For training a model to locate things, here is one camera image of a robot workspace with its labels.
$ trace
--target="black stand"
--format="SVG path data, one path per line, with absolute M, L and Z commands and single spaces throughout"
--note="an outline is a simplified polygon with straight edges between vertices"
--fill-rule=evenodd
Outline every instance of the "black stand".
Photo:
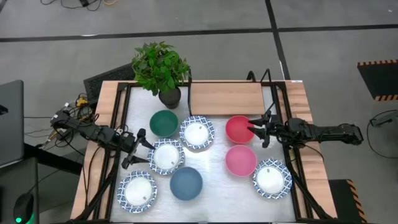
M 71 161 L 64 157 L 56 156 L 52 153 L 44 151 L 43 149 L 31 146 L 30 144 L 25 143 L 24 145 L 25 158 L 35 157 L 37 162 L 40 164 L 54 167 L 71 174 L 80 175 L 82 167 L 80 163 Z

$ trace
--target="metal table surface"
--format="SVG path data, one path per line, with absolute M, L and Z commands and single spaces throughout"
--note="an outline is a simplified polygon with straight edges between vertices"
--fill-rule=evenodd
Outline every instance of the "metal table surface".
M 264 104 L 268 107 L 272 103 L 271 88 L 268 86 L 262 88 Z M 180 89 L 182 92 L 180 105 L 172 111 L 181 123 L 189 117 L 189 110 L 188 88 L 180 87 Z M 126 117 L 129 131 L 136 134 L 140 128 L 145 128 L 147 140 L 154 143 L 158 137 L 150 131 L 149 120 L 159 110 L 166 110 L 166 107 L 158 97 L 153 97 L 151 92 L 140 87 L 132 88 Z M 123 210 L 115 196 L 111 212 L 112 222 L 292 222 L 295 220 L 291 194 L 280 200 L 263 198 L 253 187 L 252 175 L 242 178 L 227 171 L 224 158 L 228 149 L 235 145 L 225 134 L 225 125 L 230 116 L 206 117 L 215 128 L 215 138 L 210 147 L 199 152 L 184 148 L 184 166 L 195 168 L 203 178 L 200 195 L 191 201 L 179 200 L 170 190 L 171 175 L 159 175 L 152 171 L 148 164 L 133 164 L 127 170 L 119 166 L 115 191 L 125 176 L 134 170 L 143 170 L 154 178 L 158 194 L 154 205 L 138 214 Z M 172 138 L 179 140 L 178 131 Z M 284 163 L 282 145 L 276 141 L 276 138 L 271 137 L 267 149 L 263 149 L 261 143 L 255 136 L 246 144 L 256 153 L 258 161 L 274 158 Z M 148 149 L 139 146 L 136 156 L 146 159 L 147 153 Z M 122 152 L 120 162 L 126 155 Z

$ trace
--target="blue bowl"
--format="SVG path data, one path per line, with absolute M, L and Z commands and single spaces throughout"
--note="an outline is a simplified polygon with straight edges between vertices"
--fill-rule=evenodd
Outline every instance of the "blue bowl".
M 170 188 L 180 200 L 192 200 L 199 195 L 203 186 L 200 173 L 192 167 L 183 167 L 175 171 L 170 180 Z

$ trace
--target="wooden board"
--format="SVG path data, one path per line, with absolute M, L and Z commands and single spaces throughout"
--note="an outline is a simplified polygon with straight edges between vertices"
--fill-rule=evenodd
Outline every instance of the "wooden board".
M 297 81 L 286 81 L 287 96 L 289 99 L 290 110 L 293 118 L 301 118 L 309 123 L 313 123 L 312 115 L 310 111 L 310 105 L 308 104 L 307 95 L 305 93 L 304 84 Z M 285 113 L 285 105 L 281 98 L 282 92 L 278 92 L 280 107 L 282 110 L 282 118 L 285 121 L 287 119 Z M 320 146 L 317 142 L 308 142 L 308 146 L 318 150 L 320 152 Z M 303 164 L 305 180 L 307 188 L 319 203 L 319 205 L 332 217 L 337 217 L 335 204 L 331 195 L 328 176 L 326 174 L 325 165 L 323 164 L 321 156 L 309 147 L 300 149 L 300 157 Z M 298 195 L 298 203 L 301 216 L 306 218 L 304 198 L 300 190 L 296 187 Z
M 260 83 L 192 83 L 193 115 L 264 114 Z
M 97 125 L 110 125 L 112 120 L 113 106 L 116 99 L 116 92 L 118 89 L 119 81 L 106 81 L 103 82 L 101 93 L 99 94 L 99 100 L 96 108 L 96 113 L 99 114 L 98 119 L 96 120 Z M 123 104 L 125 99 L 125 91 L 122 91 L 121 98 L 119 102 L 118 113 L 116 117 L 116 126 L 120 125 L 121 115 L 123 113 Z M 98 148 L 97 144 L 89 141 L 85 154 L 85 170 L 86 170 L 86 181 L 88 180 L 88 166 L 90 164 L 91 159 L 93 158 L 93 154 Z M 103 165 L 105 151 L 100 149 L 95 157 L 93 158 L 93 163 L 91 165 L 90 172 L 90 186 L 88 189 L 88 201 L 90 201 L 95 193 L 98 190 L 100 176 L 101 176 L 101 168 Z M 112 168 L 113 159 L 109 160 L 108 173 Z M 101 209 L 99 212 L 99 218 L 105 218 L 106 211 L 106 203 L 108 202 L 109 188 L 103 195 L 103 199 L 101 202 Z M 72 213 L 70 218 L 76 218 L 80 215 L 80 213 L 85 208 L 85 186 L 83 181 L 83 171 L 80 174 L 79 184 L 76 190 L 75 203 L 73 204 Z

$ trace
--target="floor line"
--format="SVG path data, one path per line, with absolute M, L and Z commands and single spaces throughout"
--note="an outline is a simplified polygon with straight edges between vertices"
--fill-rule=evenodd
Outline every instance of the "floor line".
M 6 5 L 6 2 L 7 2 L 7 0 L 0 0 L 0 12 L 4 8 L 4 6 Z
M 285 80 L 290 80 L 289 69 L 287 68 L 287 63 L 286 63 L 286 58 L 285 58 L 285 54 L 284 54 L 284 49 L 282 47 L 282 42 L 280 41 L 278 27 L 276 25 L 276 20 L 275 20 L 274 11 L 272 10 L 272 6 L 271 6 L 271 0 L 265 0 L 265 1 L 266 1 L 267 11 L 268 11 L 268 16 L 269 16 L 269 21 L 271 22 L 272 34 L 274 35 L 276 51 L 278 53 L 279 62 L 280 62 L 281 67 L 282 67 L 282 73 L 284 75 L 284 79 Z
M 396 29 L 398 24 L 358 25 L 358 26 L 323 26 L 323 27 L 286 27 L 278 28 L 279 32 L 308 32 L 308 31 L 339 31 L 339 30 L 369 30 Z
M 0 42 L 34 42 L 54 40 L 93 40 L 93 39 L 120 39 L 135 37 L 169 37 L 186 35 L 214 35 L 214 34 L 260 34 L 272 32 L 270 28 L 247 28 L 247 29 L 217 29 L 217 30 L 187 30 L 168 32 L 141 32 L 125 34 L 93 34 L 93 35 L 67 35 L 49 37 L 6 37 L 0 38 Z

